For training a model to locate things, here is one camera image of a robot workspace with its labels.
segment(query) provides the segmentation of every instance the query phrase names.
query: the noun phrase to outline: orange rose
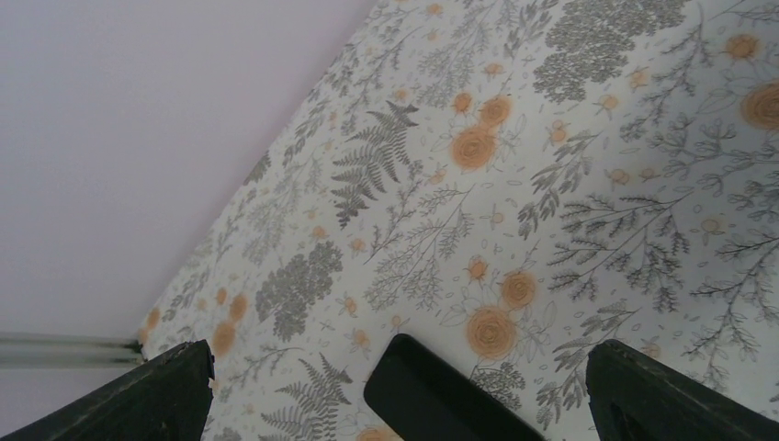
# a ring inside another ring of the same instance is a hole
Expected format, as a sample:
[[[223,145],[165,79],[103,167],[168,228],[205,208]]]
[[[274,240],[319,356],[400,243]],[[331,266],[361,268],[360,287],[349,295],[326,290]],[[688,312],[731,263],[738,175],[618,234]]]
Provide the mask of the orange rose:
[[[516,342],[516,327],[506,311],[496,307],[476,310],[466,330],[470,348],[491,360],[504,358]]]
[[[466,113],[470,109],[470,101],[472,98],[468,92],[462,92],[455,96],[455,104],[452,107],[455,108],[455,113]]]
[[[536,295],[536,280],[525,271],[508,273],[503,280],[501,296],[509,308],[516,310],[524,308],[533,301]]]
[[[748,60],[757,52],[759,41],[752,35],[740,34],[728,39],[725,44],[727,52],[733,60]]]
[[[215,356],[225,356],[235,343],[235,326],[232,322],[221,322],[214,331],[211,342]]]
[[[485,129],[471,127],[452,141],[452,159],[464,170],[476,170],[495,154],[495,138]]]
[[[758,129],[779,130],[779,81],[761,85],[745,96],[741,116]]]
[[[503,124],[511,113],[511,100],[508,96],[496,96],[481,105],[479,118],[481,124],[496,127]]]

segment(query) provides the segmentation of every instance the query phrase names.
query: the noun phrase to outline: botanical print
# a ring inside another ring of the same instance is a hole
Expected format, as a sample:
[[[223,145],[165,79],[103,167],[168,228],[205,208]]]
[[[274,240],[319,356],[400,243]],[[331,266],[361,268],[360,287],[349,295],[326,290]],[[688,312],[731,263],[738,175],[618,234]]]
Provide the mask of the botanical print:
[[[476,72],[474,59],[502,40],[504,57],[513,60],[520,48],[537,41],[551,20],[549,11],[557,0],[535,0],[521,5],[509,0],[492,0],[473,4],[451,31],[448,43],[435,47],[422,57],[418,68],[434,78],[422,87],[420,104],[444,108],[469,86]],[[503,74],[501,64],[492,63],[483,71],[494,78]]]
[[[560,205],[560,195],[574,192],[581,180],[593,170],[593,159],[584,155],[599,133],[582,131],[566,140],[556,151],[554,164],[531,176],[533,195],[540,193],[538,202],[527,202],[519,211],[519,234],[527,239],[538,231],[542,221],[553,217]]]
[[[617,333],[623,323],[630,320],[638,310],[629,310],[625,300],[598,309],[598,312],[581,322],[581,337],[570,340],[556,347],[554,361],[557,363],[555,373],[568,371],[568,375],[560,379],[560,383],[549,381],[536,393],[538,413],[536,422],[547,430],[552,421],[559,423],[562,409],[581,407],[587,396],[587,383],[584,377],[584,362],[587,355],[607,339],[618,338]]]
[[[659,125],[668,113],[669,99],[673,94],[684,93],[695,96],[697,85],[691,79],[693,69],[697,65],[713,66],[709,44],[704,40],[703,11],[701,11],[700,21],[700,24],[687,31],[683,39],[660,53],[673,56],[681,54],[682,58],[667,72],[652,75],[652,81],[659,86],[659,90],[641,98],[641,104],[648,112],[622,126],[620,136],[623,140],[640,139],[647,132],[647,122],[655,126]]]
[[[349,141],[361,141],[363,145],[348,153],[344,158],[333,161],[336,167],[349,167],[348,170],[333,176],[333,180],[346,183],[332,193],[343,199],[335,204],[338,221],[344,228],[349,221],[367,209],[366,199],[377,200],[374,192],[386,193],[384,175],[400,182],[396,167],[410,166],[411,160],[406,153],[406,131],[417,124],[409,119],[416,112],[414,106],[399,107],[387,102],[389,113],[370,111],[377,125],[359,131]]]
[[[633,39],[682,24],[687,0],[574,0],[546,35],[556,51],[534,70],[534,88],[550,101],[582,101],[587,81],[604,83],[627,65]]]
[[[289,227],[288,217],[297,211],[300,200],[322,189],[322,164],[313,156],[315,152],[303,163],[288,164],[283,176],[273,183],[273,196],[262,198],[247,213],[246,221],[254,231],[243,246],[242,256],[248,261],[260,266],[281,245]]]
[[[288,342],[306,330],[307,307],[330,294],[332,274],[344,269],[341,251],[332,242],[317,243],[306,258],[296,254],[283,268],[271,272],[257,291],[257,315],[264,322],[273,314],[273,334]]]
[[[263,155],[262,159],[260,159],[257,164],[254,166],[252,171],[249,173],[249,175],[246,177],[246,179],[243,180],[243,184],[245,186],[248,186],[251,183],[256,183],[260,179],[262,179],[265,176],[265,173],[267,172],[268,168],[270,168],[270,154],[266,153]]]
[[[676,311],[683,288],[678,256],[690,252],[690,241],[680,232],[673,208],[687,196],[660,201],[636,195],[616,205],[591,194],[564,204],[562,229],[570,237],[555,243],[558,250],[547,265],[573,265],[554,274],[549,289],[569,290],[573,300],[595,300],[603,292],[598,272],[615,271],[631,288],[652,296],[657,312]]]
[[[400,439],[423,341],[550,440],[620,341],[779,420],[779,6],[380,0],[143,319],[210,440]]]
[[[308,379],[289,384],[277,392],[295,400],[296,405],[273,413],[260,413],[263,421],[286,434],[288,439],[335,439],[336,417],[341,405],[351,402],[344,396],[343,384],[352,379],[344,370],[337,370],[320,354],[322,368],[317,369],[304,359]],[[260,435],[263,441],[279,439],[277,435]]]

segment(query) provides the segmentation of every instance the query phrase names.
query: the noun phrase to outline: white ceiling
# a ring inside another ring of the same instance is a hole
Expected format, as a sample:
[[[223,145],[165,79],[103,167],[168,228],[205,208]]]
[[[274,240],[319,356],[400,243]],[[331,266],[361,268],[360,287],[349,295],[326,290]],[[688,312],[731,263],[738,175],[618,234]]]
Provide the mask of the white ceiling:
[[[0,331],[133,334],[373,3],[0,1]]]

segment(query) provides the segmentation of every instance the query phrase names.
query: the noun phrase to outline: gray foliage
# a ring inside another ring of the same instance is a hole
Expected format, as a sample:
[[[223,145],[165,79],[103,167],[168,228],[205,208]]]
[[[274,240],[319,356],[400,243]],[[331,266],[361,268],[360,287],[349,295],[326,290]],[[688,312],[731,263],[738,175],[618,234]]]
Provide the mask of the gray foliage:
[[[374,311],[394,304],[399,292],[416,300],[419,309],[431,310],[437,304],[443,294],[438,259],[447,260],[473,225],[470,214],[462,209],[470,191],[460,193],[459,203],[445,219],[427,217],[397,238],[378,263],[376,278],[365,293]]]
[[[558,363],[555,372],[569,371],[568,376],[558,384],[548,381],[536,393],[538,412],[536,422],[547,430],[549,425],[559,423],[563,411],[572,407],[581,407],[587,396],[587,384],[584,378],[584,361],[590,351],[600,343],[614,338],[620,326],[628,321],[638,310],[628,311],[624,299],[598,309],[598,312],[585,319],[580,327],[582,337],[574,338],[553,351]],[[595,340],[592,335],[599,334]]]
[[[343,158],[333,161],[336,167],[346,168],[333,180],[345,183],[344,187],[332,190],[339,202],[335,204],[340,211],[338,221],[344,228],[349,221],[367,209],[367,199],[377,200],[376,193],[386,193],[385,176],[396,183],[398,164],[411,166],[406,153],[406,133],[417,124],[409,119],[409,114],[418,109],[414,106],[401,107],[387,102],[388,113],[370,111],[377,124],[359,131],[349,141],[361,141],[362,147],[347,153]]]
[[[652,75],[652,80],[660,90],[641,98],[640,104],[646,109],[646,113],[635,117],[620,128],[620,137],[624,141],[638,140],[644,136],[648,122],[655,127],[659,126],[668,113],[668,100],[676,92],[683,92],[690,97],[695,96],[697,82],[692,78],[695,66],[714,65],[714,55],[708,49],[709,43],[704,40],[703,35],[703,10],[701,10],[701,23],[689,30],[681,41],[661,52],[663,55],[681,54],[682,58],[666,72]]]
[[[702,325],[693,333],[694,339],[684,347],[690,360],[706,360],[703,374],[691,376],[706,386],[725,392],[729,372],[717,362],[729,359],[728,350],[737,350],[741,362],[757,361],[760,344],[745,327],[744,308],[757,311],[757,322],[771,326],[779,324],[779,308],[771,304],[776,290],[771,279],[776,275],[779,260],[779,234],[770,229],[751,230],[750,237],[734,234],[717,249],[717,256],[726,262],[745,263],[732,278],[707,279],[690,293],[693,297],[719,301],[724,310],[715,318],[716,324]]]
[[[421,103],[447,107],[452,98],[470,84],[475,68],[474,56],[490,46],[491,30],[486,17],[498,1],[470,8],[452,32],[451,42],[430,51],[419,61],[419,71],[436,79],[420,91]]]
[[[538,202],[531,201],[519,211],[519,234],[527,240],[541,221],[553,217],[560,205],[560,195],[576,191],[581,180],[593,169],[593,160],[584,152],[600,133],[585,130],[570,137],[556,151],[556,160],[532,177],[533,194],[541,192]]]
[[[416,209],[412,209],[411,197],[419,191],[422,186],[422,162],[414,161],[409,166],[409,177],[407,185],[398,189],[398,203],[392,204],[387,207],[387,214],[389,219],[387,220],[387,228],[381,229],[378,225],[373,226],[373,241],[371,242],[370,257],[368,261],[372,259],[378,252],[386,249],[387,247],[395,244],[403,237],[403,233],[400,230],[400,226],[409,219],[412,218]]]
[[[282,341],[303,334],[308,308],[330,294],[332,273],[344,269],[341,257],[332,242],[317,243],[308,258],[296,254],[283,268],[271,272],[256,294],[260,322],[273,315],[273,333]]]
[[[214,435],[214,441],[241,441],[241,434],[225,427],[221,430],[221,434]]]
[[[248,186],[250,183],[258,182],[263,178],[263,176],[265,176],[268,168],[270,168],[270,154],[269,152],[266,152],[254,166],[246,179],[243,180],[243,184]]]
[[[616,78],[627,65],[633,39],[682,24],[688,0],[574,0],[547,33],[556,50],[534,70],[538,93],[551,101],[582,101],[584,85]]]
[[[525,378],[511,363],[502,362],[499,368],[476,366],[470,380],[508,409],[517,412],[522,407],[519,390],[525,389]]]
[[[668,129],[658,131],[649,140],[649,147],[669,156],[663,167],[666,177],[687,180],[697,168],[711,170],[702,174],[695,182],[703,190],[710,190],[718,198],[727,189],[729,178],[773,169],[779,160],[779,143],[775,135],[766,135],[762,144],[739,144],[735,124],[724,124],[721,119],[698,125],[697,132],[702,139],[694,139],[691,129],[696,123],[684,113],[669,121]],[[730,194],[728,201],[739,204],[737,210],[757,209],[750,216],[760,219],[767,216],[769,223],[779,221],[779,173],[770,171],[764,180],[753,179],[744,188],[743,194]]]
[[[300,363],[309,376],[308,382],[297,381],[277,392],[292,397],[296,405],[287,406],[273,413],[261,413],[260,417],[270,426],[282,431],[283,435],[260,435],[261,440],[334,440],[338,407],[351,404],[344,395],[343,384],[352,379],[345,370],[337,370],[320,354],[322,369],[317,370],[306,360]]]
[[[689,253],[690,242],[679,230],[672,208],[686,196],[667,202],[653,196],[624,197],[618,207],[604,195],[591,194],[564,204],[560,217],[570,238],[555,244],[557,251],[548,265],[570,267],[552,276],[549,289],[568,290],[574,300],[595,300],[597,272],[615,271],[631,288],[651,295],[656,311],[676,311],[683,287],[678,255]]]
[[[308,117],[295,128],[295,143],[284,150],[282,165],[285,167],[289,165],[295,155],[303,150],[303,147],[306,145],[306,140],[312,137],[319,127],[322,126],[325,118],[327,118],[327,112],[325,110],[329,104],[330,100],[327,98],[320,100],[314,105],[314,108],[309,111]]]

